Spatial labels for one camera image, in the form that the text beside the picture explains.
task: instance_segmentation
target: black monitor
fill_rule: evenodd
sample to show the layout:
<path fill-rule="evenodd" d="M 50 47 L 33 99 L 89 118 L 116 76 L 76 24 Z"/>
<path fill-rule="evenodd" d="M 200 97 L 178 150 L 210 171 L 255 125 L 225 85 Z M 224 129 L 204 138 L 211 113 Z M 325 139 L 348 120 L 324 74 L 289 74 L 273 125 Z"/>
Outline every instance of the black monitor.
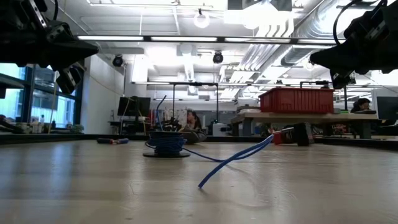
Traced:
<path fill-rule="evenodd" d="M 379 119 L 397 120 L 398 119 L 398 97 L 378 96 L 377 113 Z"/>
<path fill-rule="evenodd" d="M 149 97 L 120 97 L 118 116 L 148 116 L 149 108 Z"/>

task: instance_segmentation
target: person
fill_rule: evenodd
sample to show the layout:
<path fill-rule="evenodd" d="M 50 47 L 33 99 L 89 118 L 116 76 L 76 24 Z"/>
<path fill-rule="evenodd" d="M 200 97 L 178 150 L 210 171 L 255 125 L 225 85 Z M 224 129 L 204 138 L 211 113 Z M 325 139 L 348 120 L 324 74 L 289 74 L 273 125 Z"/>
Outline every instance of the person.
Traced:
<path fill-rule="evenodd" d="M 366 98 L 360 98 L 354 103 L 353 109 L 351 109 L 351 113 L 355 113 L 358 111 L 369 110 L 370 100 Z"/>
<path fill-rule="evenodd" d="M 206 139 L 206 134 L 201 129 L 201 123 L 198 115 L 193 110 L 187 111 L 187 125 L 180 130 L 185 132 L 183 137 L 186 144 L 195 144 Z"/>

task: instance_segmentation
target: workbench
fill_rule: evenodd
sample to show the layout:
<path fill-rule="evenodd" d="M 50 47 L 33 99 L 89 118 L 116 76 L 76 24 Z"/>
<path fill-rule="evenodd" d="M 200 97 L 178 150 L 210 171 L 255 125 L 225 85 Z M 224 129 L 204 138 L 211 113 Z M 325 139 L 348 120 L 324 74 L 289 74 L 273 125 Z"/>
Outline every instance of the workbench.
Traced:
<path fill-rule="evenodd" d="M 239 136 L 239 124 L 243 124 L 243 136 L 252 135 L 252 122 L 262 123 L 301 123 L 337 124 L 353 123 L 360 129 L 361 139 L 371 139 L 371 122 L 377 120 L 376 114 L 282 114 L 282 113 L 243 113 L 231 120 L 233 135 Z"/>

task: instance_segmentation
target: security camera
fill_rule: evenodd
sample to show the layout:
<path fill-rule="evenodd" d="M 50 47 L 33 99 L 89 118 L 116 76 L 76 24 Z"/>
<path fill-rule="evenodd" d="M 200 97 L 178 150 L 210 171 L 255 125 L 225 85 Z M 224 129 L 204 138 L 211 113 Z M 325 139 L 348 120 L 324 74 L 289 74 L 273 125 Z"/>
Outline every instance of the security camera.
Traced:
<path fill-rule="evenodd" d="M 112 64 L 115 67 L 121 67 L 123 65 L 123 62 L 123 55 L 119 54 L 114 56 Z"/>
<path fill-rule="evenodd" d="M 214 63 L 222 63 L 224 60 L 223 54 L 221 52 L 215 52 L 213 57 Z"/>

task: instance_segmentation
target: ceiling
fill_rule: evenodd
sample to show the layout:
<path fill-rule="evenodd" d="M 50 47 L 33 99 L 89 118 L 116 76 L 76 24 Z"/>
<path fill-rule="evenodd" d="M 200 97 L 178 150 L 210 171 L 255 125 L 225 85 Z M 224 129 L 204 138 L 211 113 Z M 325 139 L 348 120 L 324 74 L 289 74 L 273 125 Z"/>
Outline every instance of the ceiling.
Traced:
<path fill-rule="evenodd" d="M 47 15 L 52 17 L 54 9 L 54 0 L 45 0 L 49 11 Z M 247 16 L 242 12 L 227 11 L 227 0 L 180 0 L 182 6 L 201 6 L 203 13 L 208 14 L 210 17 L 210 23 L 206 28 L 199 28 L 194 24 L 194 16 L 198 14 L 196 7 L 182 8 L 182 7 L 113 7 L 115 4 L 128 4 L 133 6 L 135 4 L 143 4 L 143 1 L 138 0 L 58 0 L 60 6 L 60 12 L 58 20 L 67 22 L 72 32 L 75 35 L 184 35 L 184 36 L 265 36 L 270 32 L 263 34 L 259 28 L 248 29 L 253 23 L 263 21 L 263 19 L 254 18 L 251 22 L 246 21 Z M 320 9 L 326 2 L 333 2 L 332 0 L 322 1 Z M 151 5 L 171 5 L 173 0 L 146 0 L 144 4 Z M 292 18 L 292 24 L 284 27 L 284 32 L 274 30 L 274 37 L 289 36 L 302 36 L 306 30 L 303 27 L 307 26 L 306 23 L 311 23 L 318 18 L 311 14 L 305 20 L 301 20 L 312 11 L 312 9 L 318 5 L 321 0 L 293 0 L 292 5 L 294 10 L 290 13 Z M 341 5 L 344 5 L 348 0 L 340 0 Z M 360 15 L 363 11 L 350 10 L 351 13 L 346 13 L 343 22 L 340 22 L 340 26 L 348 25 L 348 22 L 355 17 Z M 273 20 L 278 20 L 278 15 L 268 18 L 271 24 Z M 329 15 L 328 23 L 334 21 L 334 14 Z M 185 64 L 182 57 L 177 56 L 177 45 L 175 43 L 150 43 L 150 42 L 99 42 L 96 43 L 101 47 L 100 53 L 104 53 L 108 58 L 112 58 L 114 54 L 120 54 L 123 52 L 124 59 L 129 62 L 134 60 L 134 49 L 144 49 L 146 59 L 149 64 L 148 80 L 155 82 L 164 82 L 170 78 L 179 79 L 184 82 Z M 281 79 L 283 83 L 299 83 L 302 80 L 330 80 L 329 71 L 325 68 L 309 65 L 307 63 L 308 54 L 303 55 L 300 60 L 295 62 L 292 67 L 275 69 L 272 72 L 274 75 L 266 75 L 269 72 L 270 67 L 277 67 L 277 58 L 283 57 L 287 51 L 291 49 L 283 49 L 279 46 L 257 46 L 251 47 L 247 44 L 194 44 L 197 48 L 198 53 L 201 56 L 195 56 L 193 59 L 193 71 L 197 76 L 197 80 L 200 80 L 201 76 L 205 80 L 209 80 L 211 77 L 215 77 L 215 81 L 220 79 L 220 70 L 223 69 L 223 65 L 242 65 L 245 61 L 250 61 L 249 56 L 252 58 L 252 65 L 254 68 L 255 61 L 260 61 L 257 58 L 261 58 L 263 55 L 267 55 L 264 61 L 259 64 L 259 72 L 249 72 L 250 74 L 243 75 L 245 80 L 235 80 L 234 82 L 252 83 L 274 83 L 276 80 Z M 222 64 L 215 65 L 212 62 L 213 54 L 215 51 L 221 51 L 224 55 L 224 62 Z M 225 72 L 226 81 L 234 80 L 232 78 L 234 70 L 227 70 Z M 357 82 L 367 83 L 369 79 L 364 77 L 357 77 Z M 247 88 L 243 88 L 241 91 L 248 91 Z M 258 91 L 266 91 L 266 88 L 258 88 Z M 250 95 L 253 98 L 257 98 L 258 94 Z"/>

